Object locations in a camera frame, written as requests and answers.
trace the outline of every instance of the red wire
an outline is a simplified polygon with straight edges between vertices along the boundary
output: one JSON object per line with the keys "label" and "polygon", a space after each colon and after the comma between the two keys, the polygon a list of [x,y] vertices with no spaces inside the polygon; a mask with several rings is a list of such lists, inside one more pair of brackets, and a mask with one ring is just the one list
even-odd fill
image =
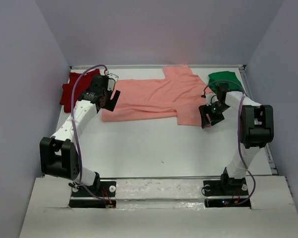
{"label": "red wire", "polygon": [[239,190],[237,189],[237,193],[238,193],[238,200],[237,200],[237,202],[239,202],[239,200],[240,200],[240,193],[239,193]]}
{"label": "red wire", "polygon": [[104,195],[104,192],[103,192],[103,190],[101,191],[101,195],[103,195],[103,198],[104,198],[104,203],[105,203],[105,207],[106,207],[106,199],[105,199],[105,195]]}
{"label": "red wire", "polygon": [[229,200],[229,202],[230,202],[231,200],[233,200],[234,196],[235,196],[235,192],[233,193],[233,196],[232,196],[232,198]]}
{"label": "red wire", "polygon": [[106,196],[108,197],[109,203],[112,204],[112,203],[111,203],[111,200],[110,200],[110,198],[109,198],[109,196],[108,196],[108,193],[107,193],[107,191],[106,191],[106,189],[105,189],[104,187],[103,187],[103,190],[105,191],[105,194],[106,194]]}

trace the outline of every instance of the cloth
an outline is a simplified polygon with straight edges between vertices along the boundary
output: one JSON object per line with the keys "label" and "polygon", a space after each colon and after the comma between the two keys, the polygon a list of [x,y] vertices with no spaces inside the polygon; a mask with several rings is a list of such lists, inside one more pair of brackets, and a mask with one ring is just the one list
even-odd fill
{"label": "cloth", "polygon": [[[75,93],[74,93],[74,106],[76,104],[76,101],[78,100],[78,97],[82,92],[84,92],[90,85],[93,75],[100,74],[99,69],[95,69],[91,72],[88,72],[86,75],[84,75],[79,83],[76,86]],[[72,97],[72,90],[74,87],[74,84],[76,83],[78,77],[80,76],[80,73],[70,73],[70,81],[69,83],[63,84],[63,93],[61,97],[60,104],[64,105],[64,112],[70,113],[71,112],[71,97]]]}
{"label": "cloth", "polygon": [[118,80],[121,91],[113,112],[103,110],[103,121],[177,117],[178,125],[201,126],[199,106],[206,84],[187,65],[163,68],[165,79]]}
{"label": "cloth", "polygon": [[[216,72],[216,73],[211,73],[209,74],[209,84],[216,81],[216,80],[230,80],[233,81],[234,83],[239,84],[240,86],[242,86],[242,84],[240,83],[240,81],[237,79],[236,75],[234,72],[230,72],[230,71],[222,71],[222,72]],[[219,83],[215,83],[210,85],[210,88],[213,92],[215,92],[215,88]],[[233,84],[233,83],[228,83],[228,86],[231,90],[241,90],[237,85]]]}

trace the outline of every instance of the white wall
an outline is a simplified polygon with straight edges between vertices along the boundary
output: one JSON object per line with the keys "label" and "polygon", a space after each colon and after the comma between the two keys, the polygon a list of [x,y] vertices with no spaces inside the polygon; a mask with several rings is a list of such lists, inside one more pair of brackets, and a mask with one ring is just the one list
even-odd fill
{"label": "white wall", "polygon": [[298,210],[298,0],[286,0],[247,66],[254,99],[274,108],[271,151]]}
{"label": "white wall", "polygon": [[0,0],[0,238],[19,237],[68,72],[35,1]]}
{"label": "white wall", "polygon": [[248,63],[283,0],[36,0],[70,65]]}

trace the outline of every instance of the green cloth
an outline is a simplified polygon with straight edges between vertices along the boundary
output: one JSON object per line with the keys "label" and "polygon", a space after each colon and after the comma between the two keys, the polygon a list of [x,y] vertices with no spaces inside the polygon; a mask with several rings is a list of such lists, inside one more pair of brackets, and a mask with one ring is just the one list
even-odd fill
{"label": "green cloth", "polygon": [[[222,72],[216,72],[216,73],[211,73],[209,74],[209,83],[212,83],[214,81],[217,81],[217,80],[230,80],[230,81],[233,81],[234,83],[237,83],[239,84],[240,86],[242,86],[242,84],[240,83],[240,81],[237,79],[236,75],[234,72],[230,72],[230,71],[222,71]],[[212,85],[210,85],[210,89],[215,92],[215,87],[220,84],[221,82],[218,82],[218,83],[214,83]],[[233,84],[233,83],[228,83],[228,86],[231,90],[238,90],[238,91],[241,91],[241,89]]]}

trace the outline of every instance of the wire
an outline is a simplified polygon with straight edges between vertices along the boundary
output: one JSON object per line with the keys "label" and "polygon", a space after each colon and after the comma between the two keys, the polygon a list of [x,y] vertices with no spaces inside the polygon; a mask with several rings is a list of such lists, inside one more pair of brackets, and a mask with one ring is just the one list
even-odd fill
{"label": "wire", "polygon": [[211,97],[211,100],[210,100],[211,104],[212,104],[212,100],[213,100],[214,97],[216,97],[216,95],[213,95],[213,96]]}
{"label": "wire", "polygon": [[79,183],[82,185],[83,188],[85,188],[85,190],[89,193],[89,195],[99,199],[99,200],[106,200],[105,198],[101,198],[96,196],[95,194],[93,194],[85,184],[83,184],[81,182],[81,178],[82,178],[82,174],[83,174],[83,163],[82,163],[82,159],[81,159],[81,150],[80,150],[80,146],[79,146],[79,141],[78,141],[78,134],[77,134],[77,128],[76,128],[76,124],[75,124],[75,119],[74,119],[74,94],[75,94],[75,89],[79,83],[79,81],[81,80],[81,78],[90,70],[94,69],[94,68],[98,68],[98,67],[104,67],[106,72],[108,69],[104,64],[98,64],[98,65],[94,65],[90,68],[88,68],[87,70],[85,70],[77,79],[77,81],[74,84],[73,90],[72,90],[72,97],[71,97],[71,117],[72,117],[72,125],[73,125],[73,131],[74,131],[74,138],[75,138],[75,142],[76,142],[76,146],[77,146],[77,153],[78,153],[78,164],[79,164]]}
{"label": "wire", "polygon": [[208,187],[210,187],[209,185],[208,186],[204,186],[202,189],[201,189],[201,193],[203,194],[203,196],[205,196],[206,197],[206,195],[205,195],[205,193],[203,193],[202,191],[204,190],[204,191],[206,191],[205,189],[206,188],[208,188]]}
{"label": "wire", "polygon": [[240,103],[239,103],[239,107],[238,107],[238,125],[237,125],[237,143],[238,143],[238,153],[239,153],[239,157],[241,159],[241,161],[243,162],[244,164],[244,167],[247,169],[247,172],[249,173],[249,175],[251,176],[251,178],[253,179],[253,182],[254,182],[254,186],[253,186],[253,190],[251,191],[251,193],[249,194],[249,196],[244,199],[243,201],[241,202],[238,202],[238,203],[235,203],[233,204],[232,206],[238,206],[238,205],[241,205],[245,202],[247,202],[250,197],[253,195],[253,193],[255,192],[255,189],[256,189],[256,180],[255,180],[255,177],[253,176],[253,174],[249,171],[248,169],[248,166],[243,158],[243,155],[242,155],[242,151],[241,151],[241,148],[240,148],[240,125],[241,125],[241,119],[240,119],[240,115],[241,115],[241,112],[242,112],[242,106],[243,106],[243,101],[244,101],[244,98],[245,98],[245,95],[242,96],[241,100],[240,100]]}
{"label": "wire", "polygon": [[239,193],[239,190],[237,189],[237,193],[238,193],[238,199],[234,202],[235,204],[239,202],[240,200],[240,193]]}
{"label": "wire", "polygon": [[241,90],[242,90],[242,92],[246,95],[246,92],[245,92],[245,90],[244,90],[244,88],[241,86],[241,85],[239,85],[238,83],[235,83],[235,82],[233,82],[233,81],[231,81],[231,80],[226,80],[226,79],[223,79],[223,80],[216,80],[216,81],[213,81],[212,83],[209,83],[207,86],[205,86],[205,88],[203,89],[203,95],[201,96],[202,98],[204,98],[205,97],[205,90],[207,89],[207,88],[209,88],[212,84],[215,84],[215,83],[219,83],[219,82],[228,82],[228,83],[232,83],[232,84],[235,84],[236,86],[238,86]]}
{"label": "wire", "polygon": [[233,196],[232,196],[232,198],[229,200],[229,202],[233,200],[234,196],[235,196],[235,192],[233,193]]}
{"label": "wire", "polygon": [[105,199],[105,195],[104,195],[103,190],[101,191],[101,195],[103,195],[103,199],[104,199],[104,203],[105,203],[105,207],[106,207],[106,199]]}
{"label": "wire", "polygon": [[109,198],[109,196],[108,196],[108,193],[107,193],[107,191],[106,191],[106,189],[103,187],[103,190],[105,191],[105,194],[106,194],[106,196],[107,196],[107,198],[108,198],[108,200],[109,200],[109,203],[110,204],[112,204],[112,202],[111,202],[111,200],[110,200],[110,198]]}

